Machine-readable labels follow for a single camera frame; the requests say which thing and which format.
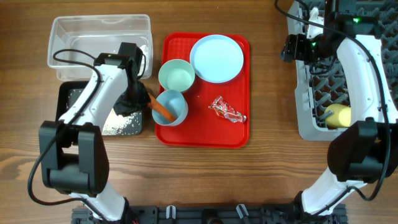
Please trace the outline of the orange carrot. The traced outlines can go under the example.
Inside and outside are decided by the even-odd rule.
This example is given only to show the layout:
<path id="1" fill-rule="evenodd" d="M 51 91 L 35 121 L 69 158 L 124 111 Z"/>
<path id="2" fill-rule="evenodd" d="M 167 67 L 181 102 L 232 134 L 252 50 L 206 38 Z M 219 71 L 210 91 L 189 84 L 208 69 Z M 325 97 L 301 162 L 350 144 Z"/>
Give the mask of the orange carrot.
<path id="1" fill-rule="evenodd" d="M 164 106 L 162 106 L 150 93 L 149 93 L 150 103 L 148 103 L 148 107 L 158 114 L 162 115 L 167 121 L 174 122 L 176 120 L 175 116 L 167 110 Z"/>

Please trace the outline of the white rice pile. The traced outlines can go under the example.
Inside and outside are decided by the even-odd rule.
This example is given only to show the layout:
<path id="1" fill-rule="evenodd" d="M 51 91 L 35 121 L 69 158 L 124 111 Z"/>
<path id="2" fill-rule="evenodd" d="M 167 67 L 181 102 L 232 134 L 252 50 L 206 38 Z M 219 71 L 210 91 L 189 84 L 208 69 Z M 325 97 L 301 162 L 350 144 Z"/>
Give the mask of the white rice pile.
<path id="1" fill-rule="evenodd" d="M 103 126 L 103 136 L 130 136 L 142 132 L 142 112 L 138 111 L 129 116 L 117 115 L 112 110 Z"/>

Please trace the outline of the light blue bowl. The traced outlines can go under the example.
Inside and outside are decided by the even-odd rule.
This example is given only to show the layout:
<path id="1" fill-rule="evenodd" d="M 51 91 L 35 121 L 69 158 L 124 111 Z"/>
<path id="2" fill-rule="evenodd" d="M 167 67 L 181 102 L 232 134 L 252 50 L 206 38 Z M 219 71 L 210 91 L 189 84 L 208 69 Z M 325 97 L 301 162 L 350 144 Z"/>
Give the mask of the light blue bowl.
<path id="1" fill-rule="evenodd" d="M 187 117 L 188 104 L 179 91 L 166 90 L 156 98 L 156 101 L 175 118 L 174 121 L 170 121 L 164 116 L 164 113 L 160 113 L 153 109 L 152 117 L 157 124 L 161 126 L 177 126 Z"/>

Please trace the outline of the green bowl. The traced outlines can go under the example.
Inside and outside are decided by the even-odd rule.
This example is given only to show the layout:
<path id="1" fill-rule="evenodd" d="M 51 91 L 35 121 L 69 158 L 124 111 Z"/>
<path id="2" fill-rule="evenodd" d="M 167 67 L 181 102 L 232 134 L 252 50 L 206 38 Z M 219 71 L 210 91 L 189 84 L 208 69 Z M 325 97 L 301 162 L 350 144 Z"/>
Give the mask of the green bowl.
<path id="1" fill-rule="evenodd" d="M 165 62 L 159 70 L 159 83 L 165 90 L 186 92 L 195 81 L 195 71 L 186 60 L 173 59 Z"/>

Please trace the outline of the light blue plate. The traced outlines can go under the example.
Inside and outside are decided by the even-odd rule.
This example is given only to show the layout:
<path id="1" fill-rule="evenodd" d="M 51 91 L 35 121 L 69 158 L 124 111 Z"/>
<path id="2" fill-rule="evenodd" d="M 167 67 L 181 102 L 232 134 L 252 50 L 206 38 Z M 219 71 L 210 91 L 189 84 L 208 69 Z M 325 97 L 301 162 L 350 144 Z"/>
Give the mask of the light blue plate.
<path id="1" fill-rule="evenodd" d="M 207 35 L 198 40 L 190 52 L 190 64 L 202 80 L 225 83 L 234 79 L 244 65 L 238 43 L 225 35 Z"/>

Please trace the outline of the yellow plastic cup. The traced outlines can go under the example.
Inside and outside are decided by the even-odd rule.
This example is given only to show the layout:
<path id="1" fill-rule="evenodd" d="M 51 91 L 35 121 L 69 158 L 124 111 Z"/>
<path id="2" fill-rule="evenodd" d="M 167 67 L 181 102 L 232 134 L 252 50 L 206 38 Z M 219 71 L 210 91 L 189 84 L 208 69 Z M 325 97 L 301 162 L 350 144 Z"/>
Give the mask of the yellow plastic cup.
<path id="1" fill-rule="evenodd" d="M 351 108 L 342 104 L 331 104 L 325 110 L 326 125 L 332 128 L 348 128 L 351 124 Z"/>

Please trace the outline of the red candy wrapper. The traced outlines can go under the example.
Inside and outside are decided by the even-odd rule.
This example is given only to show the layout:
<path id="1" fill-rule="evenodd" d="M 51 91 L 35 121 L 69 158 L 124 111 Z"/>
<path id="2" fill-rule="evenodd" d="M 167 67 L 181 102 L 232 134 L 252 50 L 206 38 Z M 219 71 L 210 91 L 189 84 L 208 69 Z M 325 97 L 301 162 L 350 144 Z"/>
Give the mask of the red candy wrapper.
<path id="1" fill-rule="evenodd" d="M 214 110 L 218 116 L 225 118 L 232 123 L 244 123 L 247 119 L 245 115 L 230 106 L 221 95 L 213 100 L 209 109 Z"/>

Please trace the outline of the white paper napkin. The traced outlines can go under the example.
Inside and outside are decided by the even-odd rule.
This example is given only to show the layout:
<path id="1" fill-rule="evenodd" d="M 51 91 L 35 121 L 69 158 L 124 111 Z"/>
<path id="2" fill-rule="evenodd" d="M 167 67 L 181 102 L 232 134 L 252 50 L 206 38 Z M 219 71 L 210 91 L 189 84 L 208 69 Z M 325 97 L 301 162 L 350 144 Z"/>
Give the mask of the white paper napkin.
<path id="1" fill-rule="evenodd" d="M 149 48 L 146 45 L 142 45 L 140 49 L 142 51 L 142 60 L 141 60 L 141 67 L 139 70 L 139 76 L 143 77 L 147 69 L 147 56 Z"/>

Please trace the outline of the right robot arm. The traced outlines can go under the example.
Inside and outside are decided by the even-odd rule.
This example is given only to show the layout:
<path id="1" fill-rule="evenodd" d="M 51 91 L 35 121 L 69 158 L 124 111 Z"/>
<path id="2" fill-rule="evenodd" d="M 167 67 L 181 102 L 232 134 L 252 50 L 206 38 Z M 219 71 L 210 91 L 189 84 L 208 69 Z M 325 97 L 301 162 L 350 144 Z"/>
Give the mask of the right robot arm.
<path id="1" fill-rule="evenodd" d="M 355 1 L 327 1 L 317 34 L 291 34 L 281 59 L 307 65 L 336 57 L 351 106 L 350 126 L 329 145 L 328 167 L 294 200 L 277 207 L 294 222 L 324 222 L 351 192 L 367 184 L 376 196 L 397 167 L 397 108 L 382 64 L 381 29 L 375 17 L 359 16 Z"/>

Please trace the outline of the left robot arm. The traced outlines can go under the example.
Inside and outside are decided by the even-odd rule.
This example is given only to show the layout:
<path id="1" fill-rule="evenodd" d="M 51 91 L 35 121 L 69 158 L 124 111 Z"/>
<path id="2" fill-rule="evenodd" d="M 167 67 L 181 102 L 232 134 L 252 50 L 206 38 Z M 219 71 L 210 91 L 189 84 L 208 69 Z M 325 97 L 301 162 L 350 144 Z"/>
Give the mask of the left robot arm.
<path id="1" fill-rule="evenodd" d="M 95 223 L 138 223 L 127 198 L 108 182 L 109 160 L 102 129 L 112 110 L 129 116 L 147 107 L 150 96 L 140 82 L 146 68 L 141 49 L 101 53 L 90 68 L 93 75 L 76 102 L 56 121 L 39 129 L 40 155 L 28 180 L 28 194 L 41 205 L 58 205 L 38 199 L 32 188 L 37 169 L 47 188 L 81 201 Z"/>

